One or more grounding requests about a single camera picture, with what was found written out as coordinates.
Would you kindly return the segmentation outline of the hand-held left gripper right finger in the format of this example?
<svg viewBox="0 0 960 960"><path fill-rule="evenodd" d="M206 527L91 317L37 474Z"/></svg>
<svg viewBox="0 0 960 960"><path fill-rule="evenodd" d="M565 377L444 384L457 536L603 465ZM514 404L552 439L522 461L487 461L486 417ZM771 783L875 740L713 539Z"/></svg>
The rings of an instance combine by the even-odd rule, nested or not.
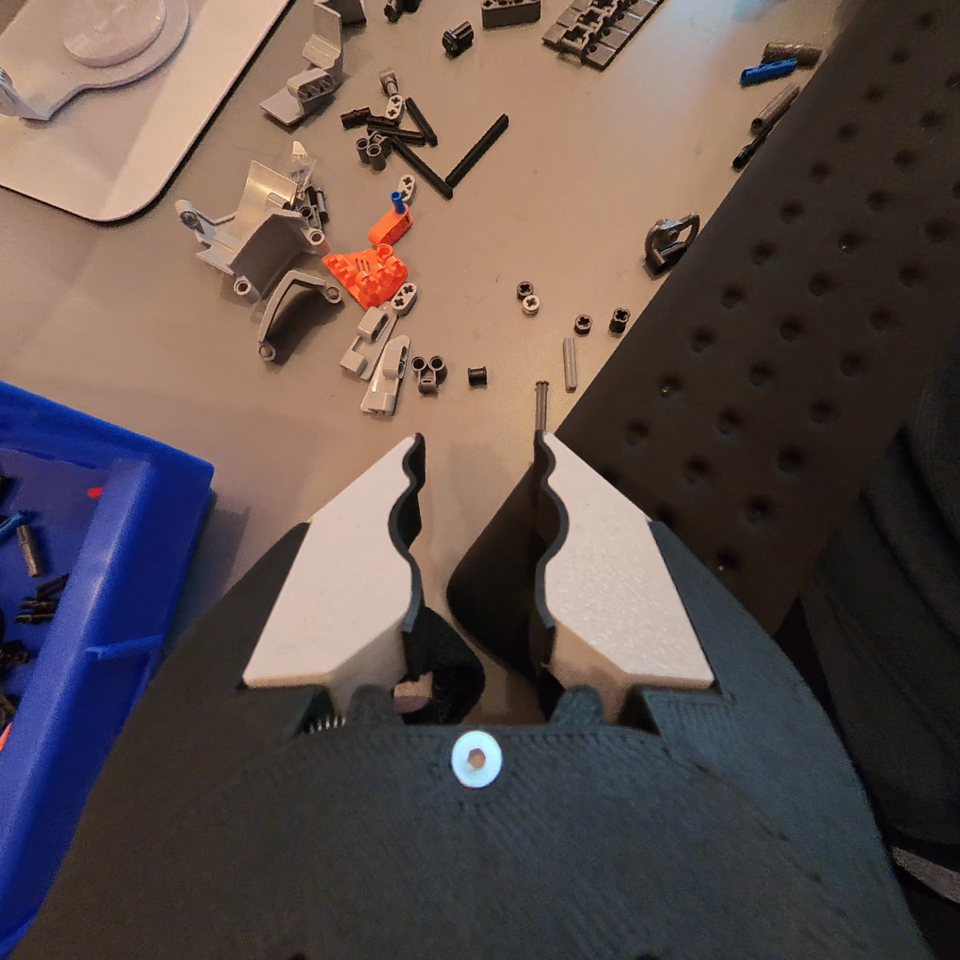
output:
<svg viewBox="0 0 960 960"><path fill-rule="evenodd" d="M534 434L534 474L534 667L562 691L592 689L610 724L636 688L710 688L652 520L549 431Z"/></svg>

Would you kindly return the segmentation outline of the light grey holed curved panel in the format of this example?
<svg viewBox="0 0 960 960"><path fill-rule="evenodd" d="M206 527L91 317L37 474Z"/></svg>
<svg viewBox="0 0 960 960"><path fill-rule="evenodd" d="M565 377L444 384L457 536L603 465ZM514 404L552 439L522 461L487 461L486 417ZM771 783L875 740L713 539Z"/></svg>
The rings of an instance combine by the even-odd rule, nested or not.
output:
<svg viewBox="0 0 960 960"><path fill-rule="evenodd" d="M323 106L344 79L343 28L366 20L364 1L314 1L312 32L301 53L305 66L259 103L261 111L294 128Z"/></svg>

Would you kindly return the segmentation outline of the grey arched panel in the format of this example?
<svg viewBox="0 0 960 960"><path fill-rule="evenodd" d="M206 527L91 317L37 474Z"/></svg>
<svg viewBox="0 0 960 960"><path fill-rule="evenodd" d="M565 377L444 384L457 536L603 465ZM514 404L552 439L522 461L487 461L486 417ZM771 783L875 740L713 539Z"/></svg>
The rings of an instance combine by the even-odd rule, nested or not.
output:
<svg viewBox="0 0 960 960"><path fill-rule="evenodd" d="M286 350L293 336L298 311L296 304L305 297L318 298L322 307L342 306L345 294L332 280L306 270L289 270L267 300L258 329L257 353L266 363L274 363Z"/></svg>

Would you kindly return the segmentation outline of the grey large shell panel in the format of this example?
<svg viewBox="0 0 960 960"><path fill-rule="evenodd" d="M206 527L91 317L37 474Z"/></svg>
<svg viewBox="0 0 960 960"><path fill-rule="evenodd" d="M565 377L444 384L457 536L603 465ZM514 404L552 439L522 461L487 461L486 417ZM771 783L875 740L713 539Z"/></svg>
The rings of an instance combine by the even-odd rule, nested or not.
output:
<svg viewBox="0 0 960 960"><path fill-rule="evenodd" d="M295 209L297 191L293 179L252 161L233 214L213 220L184 199L174 207L202 245L198 258L232 277L234 293L254 305L300 255L330 252L320 227Z"/></svg>

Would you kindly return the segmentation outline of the grey wing-shaped toy piece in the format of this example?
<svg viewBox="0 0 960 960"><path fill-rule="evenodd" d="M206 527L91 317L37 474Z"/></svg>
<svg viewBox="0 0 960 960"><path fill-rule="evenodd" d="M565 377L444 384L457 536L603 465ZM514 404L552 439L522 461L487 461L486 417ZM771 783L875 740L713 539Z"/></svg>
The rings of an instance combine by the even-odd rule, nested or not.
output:
<svg viewBox="0 0 960 960"><path fill-rule="evenodd" d="M680 249L682 249L682 255L679 255L676 262L673 264L673 266L675 266L689 250L690 245L699 234L700 227L701 218L696 212L689 213L678 220L660 219L656 221L649 229L645 238L645 242L652 234L654 236L669 236L670 239L677 244L678 254L680 253Z"/></svg>

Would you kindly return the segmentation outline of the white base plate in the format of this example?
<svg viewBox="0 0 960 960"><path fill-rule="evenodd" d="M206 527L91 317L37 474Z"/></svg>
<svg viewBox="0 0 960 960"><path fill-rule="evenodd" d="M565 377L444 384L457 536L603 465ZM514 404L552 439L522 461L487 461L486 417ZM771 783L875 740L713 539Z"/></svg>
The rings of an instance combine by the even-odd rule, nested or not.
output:
<svg viewBox="0 0 960 960"><path fill-rule="evenodd" d="M93 222L138 213L288 6L2 2L2 186Z"/></svg>

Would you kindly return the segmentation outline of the grey slim fairing panel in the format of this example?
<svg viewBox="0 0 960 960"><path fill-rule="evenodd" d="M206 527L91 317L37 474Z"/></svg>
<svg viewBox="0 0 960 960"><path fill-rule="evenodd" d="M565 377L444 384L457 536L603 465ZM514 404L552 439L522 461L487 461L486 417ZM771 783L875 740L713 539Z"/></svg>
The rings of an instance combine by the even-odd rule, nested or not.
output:
<svg viewBox="0 0 960 960"><path fill-rule="evenodd" d="M340 367L354 378L369 381L397 322L391 304L371 306L357 325L356 336L342 354Z"/></svg>
<svg viewBox="0 0 960 960"><path fill-rule="evenodd" d="M361 412L383 417L395 414L410 346L410 339L405 334L392 337L387 342L361 402Z"/></svg>

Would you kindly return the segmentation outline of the orange ridged wedge panel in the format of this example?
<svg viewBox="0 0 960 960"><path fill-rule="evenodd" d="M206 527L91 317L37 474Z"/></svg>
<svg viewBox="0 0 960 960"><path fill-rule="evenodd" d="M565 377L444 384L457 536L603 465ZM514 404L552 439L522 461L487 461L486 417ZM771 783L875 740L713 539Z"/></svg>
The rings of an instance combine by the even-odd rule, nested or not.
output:
<svg viewBox="0 0 960 960"><path fill-rule="evenodd" d="M409 275L390 244L349 254L329 254L321 258L321 263L364 309L390 301Z"/></svg>

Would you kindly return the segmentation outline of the heap of assorted toy pins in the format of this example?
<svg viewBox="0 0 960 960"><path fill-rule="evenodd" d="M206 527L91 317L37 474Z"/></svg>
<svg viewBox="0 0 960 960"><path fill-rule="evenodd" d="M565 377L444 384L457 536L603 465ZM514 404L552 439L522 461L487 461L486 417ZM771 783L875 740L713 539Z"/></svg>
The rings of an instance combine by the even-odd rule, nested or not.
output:
<svg viewBox="0 0 960 960"><path fill-rule="evenodd" d="M35 521L36 514L24 508L2 513L2 546L16 544L30 581L34 582L32 593L19 599L12 616L15 626L43 626L50 623L57 612L61 596L69 579L67 573L54 578L48 576L46 547ZM26 644L7 638L6 613L1 615L1 747L5 748L18 713L20 695L10 693L6 682L20 667L29 666L34 658Z"/></svg>

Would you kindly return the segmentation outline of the dark studded panel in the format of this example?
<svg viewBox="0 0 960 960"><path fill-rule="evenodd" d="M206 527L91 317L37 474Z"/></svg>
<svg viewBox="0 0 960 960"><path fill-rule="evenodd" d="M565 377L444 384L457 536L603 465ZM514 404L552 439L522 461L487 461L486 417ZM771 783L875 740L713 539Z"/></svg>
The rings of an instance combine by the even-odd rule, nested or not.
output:
<svg viewBox="0 0 960 960"><path fill-rule="evenodd" d="M865 2L558 438L776 630L958 325L958 2Z"/></svg>

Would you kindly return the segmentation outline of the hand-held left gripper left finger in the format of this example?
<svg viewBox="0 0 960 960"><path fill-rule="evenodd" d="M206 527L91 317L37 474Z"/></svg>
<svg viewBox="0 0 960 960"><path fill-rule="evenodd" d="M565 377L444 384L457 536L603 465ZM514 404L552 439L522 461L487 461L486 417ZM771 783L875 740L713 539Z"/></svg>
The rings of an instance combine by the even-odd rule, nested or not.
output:
<svg viewBox="0 0 960 960"><path fill-rule="evenodd" d="M242 676L250 689L323 687L335 706L407 673L423 606L410 547L426 480L422 434L403 438L314 513Z"/></svg>

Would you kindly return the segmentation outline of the orange connector with blue pin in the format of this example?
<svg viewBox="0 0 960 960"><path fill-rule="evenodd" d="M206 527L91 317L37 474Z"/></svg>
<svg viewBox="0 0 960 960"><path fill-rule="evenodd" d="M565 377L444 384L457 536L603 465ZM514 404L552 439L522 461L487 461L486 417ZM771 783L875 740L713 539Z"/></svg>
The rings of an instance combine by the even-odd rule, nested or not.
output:
<svg viewBox="0 0 960 960"><path fill-rule="evenodd" d="M413 225L409 204L401 191L390 193L391 209L368 231L372 247L394 246Z"/></svg>

